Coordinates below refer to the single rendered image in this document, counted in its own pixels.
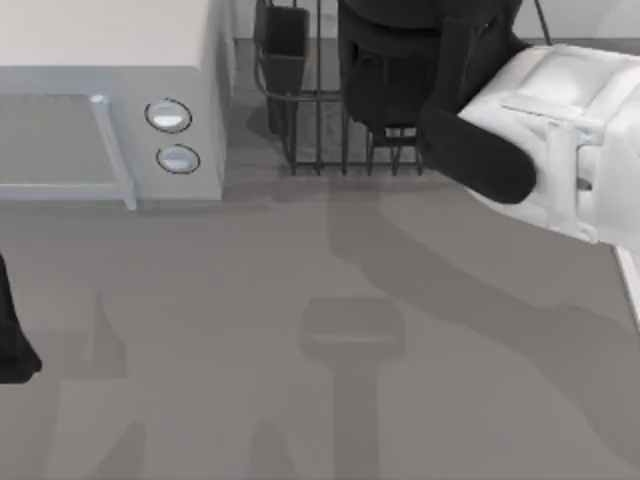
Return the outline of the black cutlery holder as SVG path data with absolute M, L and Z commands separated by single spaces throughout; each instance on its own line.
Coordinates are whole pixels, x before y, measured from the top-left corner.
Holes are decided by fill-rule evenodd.
M 300 7 L 256 0 L 254 41 L 267 92 L 269 130 L 287 130 L 287 105 L 280 96 L 300 94 L 308 52 L 309 12 Z

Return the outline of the pale microwave oven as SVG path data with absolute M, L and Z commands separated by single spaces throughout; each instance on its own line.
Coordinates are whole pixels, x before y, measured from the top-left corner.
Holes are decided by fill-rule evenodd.
M 0 94 L 104 94 L 136 182 L 138 206 L 222 196 L 235 76 L 230 0 L 0 0 Z M 191 126 L 155 130 L 147 104 L 184 103 Z M 190 175 L 157 163 L 184 144 Z

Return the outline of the large silver microwave knob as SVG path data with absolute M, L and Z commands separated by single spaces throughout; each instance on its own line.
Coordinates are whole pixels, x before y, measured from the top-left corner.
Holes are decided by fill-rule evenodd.
M 184 103 L 172 98 L 164 98 L 147 104 L 144 117 L 152 128 L 167 134 L 186 131 L 193 121 L 193 115 L 189 108 Z

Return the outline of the small silver microwave knob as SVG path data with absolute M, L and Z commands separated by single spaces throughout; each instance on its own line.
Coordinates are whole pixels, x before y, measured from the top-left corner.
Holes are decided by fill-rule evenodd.
M 190 175 L 201 165 L 199 154 L 184 144 L 174 144 L 157 150 L 156 163 L 172 175 Z

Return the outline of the microwave glass door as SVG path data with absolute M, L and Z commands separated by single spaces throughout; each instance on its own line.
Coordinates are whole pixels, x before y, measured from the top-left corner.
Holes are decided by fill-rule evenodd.
M 104 94 L 0 94 L 0 202 L 122 201 L 134 175 Z

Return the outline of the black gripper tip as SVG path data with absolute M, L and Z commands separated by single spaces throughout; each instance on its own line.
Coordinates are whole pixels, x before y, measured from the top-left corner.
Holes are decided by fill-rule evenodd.
M 6 262 L 0 253 L 0 385 L 26 384 L 42 366 L 19 322 Z

